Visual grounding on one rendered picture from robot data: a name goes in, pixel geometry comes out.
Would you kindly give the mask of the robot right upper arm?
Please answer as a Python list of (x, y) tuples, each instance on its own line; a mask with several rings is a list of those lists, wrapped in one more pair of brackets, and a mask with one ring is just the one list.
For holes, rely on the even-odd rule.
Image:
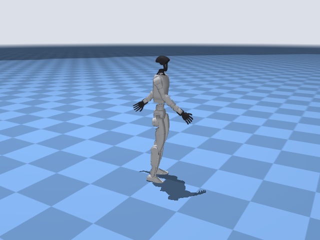
[[(158, 89), (158, 92), (162, 98), (162, 100), (165, 102), (164, 100), (164, 97), (165, 96), (169, 96), (167, 94), (165, 94), (165, 88), (163, 86), (163, 81), (162, 79), (160, 78), (160, 76), (156, 77), (154, 80), (153, 80), (153, 83), (154, 85), (156, 86), (156, 88)], [(170, 97), (170, 96), (169, 96)]]

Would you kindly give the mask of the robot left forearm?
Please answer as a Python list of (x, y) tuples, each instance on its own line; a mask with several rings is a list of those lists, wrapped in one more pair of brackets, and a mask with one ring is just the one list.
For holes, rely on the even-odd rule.
[(151, 101), (153, 99), (153, 90), (150, 92), (150, 94), (143, 100), (144, 104)]

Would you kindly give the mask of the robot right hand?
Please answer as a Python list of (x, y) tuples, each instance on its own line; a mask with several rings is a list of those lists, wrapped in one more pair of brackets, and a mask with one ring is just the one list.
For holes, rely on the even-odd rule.
[[(181, 109), (181, 108), (180, 108), (180, 109)], [(181, 109), (181, 110), (182, 110), (182, 109)], [(191, 113), (187, 113), (187, 112), (184, 112), (184, 111), (182, 110), (182, 113), (181, 113), (181, 114), (179, 114), (178, 112), (177, 112), (177, 114), (180, 115), (180, 116), (182, 116), (182, 118), (186, 121), (187, 124), (191, 123), (192, 120), (193, 120), (193, 118), (191, 117), (191, 116), (192, 116)], [(191, 115), (191, 116), (190, 116), (190, 115)], [(191, 120), (189, 117), (190, 117), (192, 120)], [(189, 119), (191, 122), (190, 122), (188, 119)], [(188, 121), (189, 123), (188, 123), (187, 121)]]

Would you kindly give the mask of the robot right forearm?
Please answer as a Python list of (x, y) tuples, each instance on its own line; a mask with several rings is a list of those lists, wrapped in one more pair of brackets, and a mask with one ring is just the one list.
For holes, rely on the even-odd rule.
[(168, 106), (170, 106), (175, 112), (178, 112), (179, 114), (181, 114), (183, 111), (179, 108), (179, 106), (177, 106), (173, 100), (171, 100), (171, 98), (166, 95), (164, 96), (164, 101), (166, 102), (166, 104)]

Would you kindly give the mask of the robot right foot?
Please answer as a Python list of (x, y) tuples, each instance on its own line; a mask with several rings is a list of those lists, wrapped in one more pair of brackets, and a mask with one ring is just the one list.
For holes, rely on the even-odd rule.
[(151, 174), (149, 174), (146, 178), (148, 181), (152, 181), (154, 183), (164, 183), (163, 180), (161, 180), (160, 178), (158, 178), (157, 176), (154, 178)]

